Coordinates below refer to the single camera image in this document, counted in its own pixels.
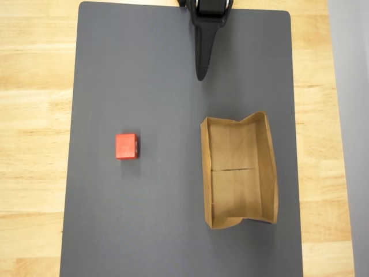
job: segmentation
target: wooden table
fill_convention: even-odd
[[[59,276],[79,3],[0,5],[0,276]],[[353,276],[326,0],[234,8],[291,14],[304,275]]]

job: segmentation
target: red cube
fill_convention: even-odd
[[[117,134],[115,136],[115,158],[118,160],[138,158],[136,134]]]

